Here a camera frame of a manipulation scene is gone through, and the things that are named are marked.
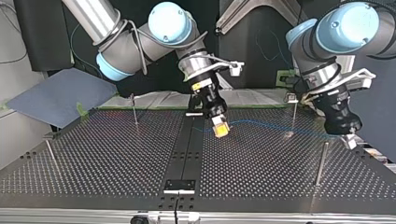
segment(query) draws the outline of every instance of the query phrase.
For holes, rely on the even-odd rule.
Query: mounting hole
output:
[[[334,22],[332,23],[332,28],[337,28],[339,25],[340,25],[340,22],[339,22],[339,21],[334,21]]]

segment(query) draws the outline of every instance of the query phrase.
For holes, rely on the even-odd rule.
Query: light blue joint cap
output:
[[[379,28],[379,16],[369,5],[348,3],[326,15],[318,25],[317,41],[329,52],[342,54],[368,44]]]
[[[102,73],[113,81],[120,81],[134,75],[134,74],[121,72],[117,68],[111,66],[111,64],[109,64],[106,61],[106,59],[103,57],[102,53],[99,53],[96,56],[96,62],[99,64]]]
[[[318,21],[317,19],[311,19],[309,21],[305,21],[300,25],[294,27],[290,31],[288,31],[288,33],[286,34],[286,40],[288,41],[289,49],[291,48],[291,45],[294,43],[294,41],[305,31],[313,27],[315,23],[317,23],[317,21]]]
[[[177,45],[185,41],[192,31],[189,14],[171,2],[158,4],[148,17],[148,28],[159,41]]]

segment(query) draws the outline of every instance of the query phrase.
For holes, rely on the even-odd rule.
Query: perforated metal table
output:
[[[396,215],[396,175],[310,111],[232,109],[221,139],[184,111],[137,112],[137,126],[133,111],[91,112],[51,142],[56,160],[45,144],[21,155],[0,171],[0,208]],[[195,193],[164,194],[168,180]]]

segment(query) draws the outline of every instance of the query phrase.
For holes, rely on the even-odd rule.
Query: blue cable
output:
[[[312,132],[312,131],[305,130],[305,129],[295,129],[295,128],[293,129],[291,127],[280,126],[280,125],[276,125],[276,124],[272,124],[272,123],[254,120],[254,119],[240,119],[240,120],[230,122],[230,125],[237,125],[237,124],[241,124],[241,123],[250,123],[250,124],[257,125],[257,126],[262,126],[265,128],[275,129],[275,130],[279,130],[279,131],[294,132],[294,133],[313,135],[313,136],[319,136],[319,137],[324,137],[324,138],[332,137],[331,135],[328,135],[326,133],[316,133],[316,132]],[[193,129],[198,132],[201,132],[201,133],[213,132],[213,130],[211,128],[202,130],[202,129],[194,127]]]

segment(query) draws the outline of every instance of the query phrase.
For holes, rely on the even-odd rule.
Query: yellow object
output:
[[[193,91],[198,91],[199,89],[201,89],[201,82],[198,82],[198,83],[195,83],[194,85],[192,85]]]
[[[227,136],[228,133],[230,132],[230,127],[228,126],[228,123],[221,123],[213,127],[213,130],[215,131],[215,135],[217,138],[221,138],[224,136]]]

